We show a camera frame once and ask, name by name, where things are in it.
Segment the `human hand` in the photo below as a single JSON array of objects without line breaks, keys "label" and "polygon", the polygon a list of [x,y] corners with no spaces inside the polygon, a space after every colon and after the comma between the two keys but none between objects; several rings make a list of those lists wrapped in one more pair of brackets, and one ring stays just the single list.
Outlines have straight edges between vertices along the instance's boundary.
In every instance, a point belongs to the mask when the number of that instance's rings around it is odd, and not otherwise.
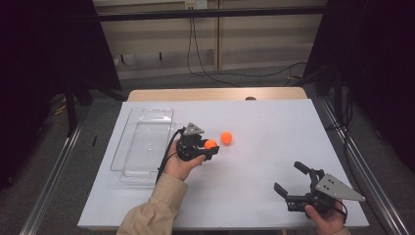
[{"label": "human hand", "polygon": [[170,157],[170,159],[165,165],[164,173],[184,181],[194,167],[201,165],[204,162],[206,156],[200,155],[189,162],[184,162],[176,154],[177,141],[178,140],[173,141],[168,150],[167,156]]},{"label": "human hand", "polygon": [[[336,201],[335,207],[340,211],[343,209],[343,206],[339,201]],[[336,210],[329,210],[325,214],[320,214],[311,205],[305,206],[304,209],[317,225],[318,235],[332,235],[341,231],[345,227],[344,216]]]}]

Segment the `sleeve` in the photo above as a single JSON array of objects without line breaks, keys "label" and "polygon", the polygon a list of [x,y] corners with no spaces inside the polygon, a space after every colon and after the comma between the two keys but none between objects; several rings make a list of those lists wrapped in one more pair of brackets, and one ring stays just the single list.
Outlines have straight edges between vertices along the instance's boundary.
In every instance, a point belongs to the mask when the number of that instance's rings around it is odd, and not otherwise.
[{"label": "sleeve", "polygon": [[171,234],[187,188],[183,181],[162,174],[149,202],[129,211],[116,234]]},{"label": "sleeve", "polygon": [[340,230],[339,232],[337,232],[337,233],[335,233],[333,235],[351,235],[351,234],[348,231],[348,229],[346,227],[344,227],[342,230]]}]

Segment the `transparent plastic tray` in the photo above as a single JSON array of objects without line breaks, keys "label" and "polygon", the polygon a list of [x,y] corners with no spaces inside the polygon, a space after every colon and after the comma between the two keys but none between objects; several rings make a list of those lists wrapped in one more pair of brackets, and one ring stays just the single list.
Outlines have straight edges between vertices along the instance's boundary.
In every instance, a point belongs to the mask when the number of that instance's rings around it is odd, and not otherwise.
[{"label": "transparent plastic tray", "polygon": [[173,109],[132,109],[111,170],[124,183],[154,186],[173,128]]}]

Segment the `black cable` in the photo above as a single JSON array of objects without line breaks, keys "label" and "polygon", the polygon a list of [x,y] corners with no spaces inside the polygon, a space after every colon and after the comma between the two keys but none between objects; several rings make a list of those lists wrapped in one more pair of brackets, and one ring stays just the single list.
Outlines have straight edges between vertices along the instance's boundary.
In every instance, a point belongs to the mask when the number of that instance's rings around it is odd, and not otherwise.
[{"label": "black cable", "polygon": [[[215,80],[215,81],[224,82],[224,83],[227,83],[227,84],[230,84],[230,85],[233,85],[233,86],[241,87],[241,86],[239,86],[237,84],[234,84],[234,83],[231,83],[231,82],[227,82],[227,81],[212,78],[211,75],[238,75],[238,76],[247,76],[247,77],[267,77],[267,76],[272,76],[272,75],[282,73],[284,71],[290,71],[290,77],[291,77],[291,68],[293,68],[295,66],[298,66],[298,65],[306,65],[307,64],[306,62],[297,62],[297,63],[294,63],[294,64],[288,66],[287,68],[285,68],[283,70],[278,70],[278,71],[275,71],[275,72],[272,72],[272,73],[269,73],[269,74],[260,74],[260,75],[234,73],[234,72],[206,72],[206,70],[205,70],[205,68],[202,64],[202,59],[201,59],[201,56],[200,56],[200,53],[199,53],[199,45],[198,45],[198,39],[197,39],[197,36],[196,36],[196,26],[195,26],[194,19],[190,19],[190,24],[191,25],[190,25],[190,37],[189,37],[189,49],[188,49],[188,52],[187,52],[187,68],[188,68],[189,72],[193,75],[207,76],[210,79]],[[194,73],[190,69],[189,58],[190,58],[190,49],[191,49],[191,46],[192,46],[192,35],[194,36],[194,40],[195,40],[195,44],[196,44],[196,51],[197,51],[197,54],[198,54],[199,64],[200,64],[201,69],[204,72],[204,74]]]},{"label": "black cable", "polygon": [[159,178],[160,178],[162,172],[164,171],[164,168],[165,168],[165,165],[167,164],[167,161],[171,158],[171,156],[177,154],[177,153],[174,153],[170,156],[167,156],[168,150],[170,149],[171,144],[174,141],[174,138],[176,137],[176,135],[178,133],[183,133],[184,130],[185,130],[185,127],[181,128],[181,129],[178,129],[178,130],[176,130],[176,132],[174,132],[173,136],[171,136],[170,142],[168,142],[167,148],[165,149],[165,152],[164,152],[164,156],[162,157],[161,165],[159,167],[159,172],[158,172],[157,178],[156,178],[156,184],[159,181]]},{"label": "black cable", "polygon": [[[192,35],[194,36],[194,39],[195,39],[195,44],[196,44],[196,52],[198,53],[199,64],[200,64],[200,66],[201,66],[202,71],[204,72],[204,74],[203,74],[203,75],[196,74],[196,73],[192,72],[192,70],[190,69],[190,65],[189,65],[189,54],[190,54],[190,48],[191,48],[191,45],[192,45],[192,44],[191,44],[191,43],[192,43]],[[204,66],[203,66],[203,64],[202,64],[201,55],[200,55],[200,53],[199,53],[199,45],[198,45],[198,40],[197,40],[197,37],[196,37],[195,19],[193,19],[193,18],[191,18],[191,19],[190,19],[190,43],[189,43],[189,50],[188,50],[188,52],[187,52],[187,68],[188,68],[189,72],[190,72],[191,74],[193,74],[193,75],[197,75],[197,76],[207,76],[207,77],[208,77],[208,78],[210,78],[211,80],[214,80],[214,81],[217,81],[217,82],[222,82],[222,83],[225,83],[225,84],[228,84],[228,85],[232,85],[232,86],[236,86],[236,87],[241,87],[240,85],[234,84],[234,83],[232,83],[232,82],[228,82],[228,81],[224,81],[224,80],[219,80],[219,79],[213,78],[213,77],[211,77],[211,76],[210,76],[210,75],[209,75],[209,74],[205,71],[205,68],[204,68]]]},{"label": "black cable", "polygon": [[[349,138],[348,126],[351,123],[351,120],[352,120],[352,117],[353,117],[353,104],[352,104],[352,95],[351,95],[350,90],[347,91],[346,108],[344,110],[344,114],[342,115],[342,117],[346,117],[346,120],[345,121],[338,121],[338,120],[336,120],[334,123],[332,123],[332,125],[336,124],[337,125],[336,129],[342,128],[344,130],[345,136],[343,138],[343,140],[344,140],[343,147],[344,147],[346,164],[347,164],[348,169],[350,170],[352,180],[355,183],[355,188],[357,188],[357,190],[359,191],[359,193],[362,194],[362,187],[361,187],[360,183],[356,179],[357,177],[356,177],[356,175],[354,173],[354,170],[353,170],[353,168],[351,166],[350,159],[348,158],[348,153],[347,153],[347,145],[348,145],[347,143],[348,143],[348,138]],[[369,202],[369,200],[367,200],[367,198],[366,198],[366,204],[369,207],[369,210],[372,212],[372,214],[374,214],[376,220],[378,221],[378,223],[381,226],[381,228],[384,231],[384,233],[385,234],[388,234],[387,229],[385,228],[385,226],[381,222],[381,220],[378,217],[378,215],[375,213],[375,210],[373,209],[372,204]]]}]

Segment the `white table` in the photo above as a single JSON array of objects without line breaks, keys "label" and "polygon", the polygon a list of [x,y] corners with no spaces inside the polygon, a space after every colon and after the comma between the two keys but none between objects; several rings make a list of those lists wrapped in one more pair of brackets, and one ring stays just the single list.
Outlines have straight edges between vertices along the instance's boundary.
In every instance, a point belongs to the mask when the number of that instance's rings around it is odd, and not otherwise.
[{"label": "white table", "polygon": [[[189,121],[219,143],[220,133],[234,135],[230,146],[194,169],[178,230],[291,229],[314,226],[302,212],[288,212],[273,190],[280,183],[290,195],[309,192],[309,176],[294,162],[324,169],[349,185],[324,127],[307,99],[257,101],[125,102],[78,226],[116,229],[125,214],[148,201],[152,189],[125,186],[111,172],[116,144],[134,107],[172,108],[176,128]],[[346,226],[368,226],[357,202],[345,201]]]}]

